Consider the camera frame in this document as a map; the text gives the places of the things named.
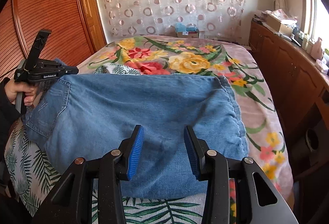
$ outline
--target bed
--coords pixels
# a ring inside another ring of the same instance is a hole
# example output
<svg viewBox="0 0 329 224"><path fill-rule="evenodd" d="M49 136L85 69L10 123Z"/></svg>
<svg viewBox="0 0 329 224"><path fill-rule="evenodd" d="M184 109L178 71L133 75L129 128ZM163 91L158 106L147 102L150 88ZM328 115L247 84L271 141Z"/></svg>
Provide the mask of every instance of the bed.
<svg viewBox="0 0 329 224"><path fill-rule="evenodd" d="M282 129L269 88L246 49L207 39L137 36L106 45L78 66L79 73L93 73L105 63L124 64L142 74L224 75L241 108L249 156L256 160L282 196L289 199L293 180ZM51 166L45 152L27 139L21 120L10 134L5 161L14 189L34 215L60 174ZM230 223L235 223L234 181L230 181L230 196ZM128 223L197 224L201 223L205 194L175 200L137 197L122 200ZM92 214L93 223L98 223L97 190L93 191Z"/></svg>

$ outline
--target blue denim fabric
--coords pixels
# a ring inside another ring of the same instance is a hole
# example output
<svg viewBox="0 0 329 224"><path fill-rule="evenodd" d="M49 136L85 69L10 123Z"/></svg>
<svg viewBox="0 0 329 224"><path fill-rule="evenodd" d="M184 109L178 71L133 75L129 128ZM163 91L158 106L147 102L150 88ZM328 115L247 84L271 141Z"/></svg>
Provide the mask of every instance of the blue denim fabric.
<svg viewBox="0 0 329 224"><path fill-rule="evenodd" d="M178 198L205 193L192 174L183 131L228 158L248 154L246 130L224 77L198 75L66 75L26 115L30 140L63 173L77 157L92 160L117 148L136 124L145 138L136 175L123 196Z"/></svg>

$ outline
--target cardboard box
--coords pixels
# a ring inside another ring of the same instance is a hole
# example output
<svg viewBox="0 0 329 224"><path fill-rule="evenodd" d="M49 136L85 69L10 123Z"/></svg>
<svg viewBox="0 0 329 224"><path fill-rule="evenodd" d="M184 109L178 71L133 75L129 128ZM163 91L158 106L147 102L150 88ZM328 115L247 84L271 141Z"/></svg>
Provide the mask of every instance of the cardboard box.
<svg viewBox="0 0 329 224"><path fill-rule="evenodd" d="M178 38L199 38L199 32L198 31L185 31L181 32L179 31L177 33Z"/></svg>
<svg viewBox="0 0 329 224"><path fill-rule="evenodd" d="M284 34L288 37L290 37L292 34L293 28L290 28L287 25L282 24L279 19L271 15L267 16L266 23L277 32Z"/></svg>

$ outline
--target silver screw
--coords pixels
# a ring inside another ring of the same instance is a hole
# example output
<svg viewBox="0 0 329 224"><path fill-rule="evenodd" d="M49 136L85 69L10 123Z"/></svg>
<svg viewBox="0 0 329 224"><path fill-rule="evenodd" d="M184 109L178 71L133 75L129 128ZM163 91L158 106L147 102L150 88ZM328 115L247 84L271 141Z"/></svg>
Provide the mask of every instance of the silver screw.
<svg viewBox="0 0 329 224"><path fill-rule="evenodd" d="M74 160L74 162L77 164L77 165L81 165L83 163L83 158L82 157L78 157Z"/></svg>
<svg viewBox="0 0 329 224"><path fill-rule="evenodd" d="M207 154L209 155L209 156L216 156L216 151L215 150L213 150L213 149L209 149L208 151L207 151Z"/></svg>
<svg viewBox="0 0 329 224"><path fill-rule="evenodd" d="M114 150L111 152L111 154L112 154L113 156L118 156L120 153L121 153L121 152L120 152L120 150L118 150L118 149L114 149Z"/></svg>
<svg viewBox="0 0 329 224"><path fill-rule="evenodd" d="M247 164L252 164L252 163L254 162L254 159L251 158L251 157L246 157L246 158L244 159L244 161L245 161Z"/></svg>

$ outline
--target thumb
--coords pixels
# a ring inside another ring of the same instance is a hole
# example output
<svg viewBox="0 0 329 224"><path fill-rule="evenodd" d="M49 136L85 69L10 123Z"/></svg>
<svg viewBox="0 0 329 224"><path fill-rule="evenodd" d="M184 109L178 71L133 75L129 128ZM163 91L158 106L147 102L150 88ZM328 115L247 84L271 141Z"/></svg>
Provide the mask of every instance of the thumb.
<svg viewBox="0 0 329 224"><path fill-rule="evenodd" d="M26 82L15 83L14 92L31 92L33 87Z"/></svg>

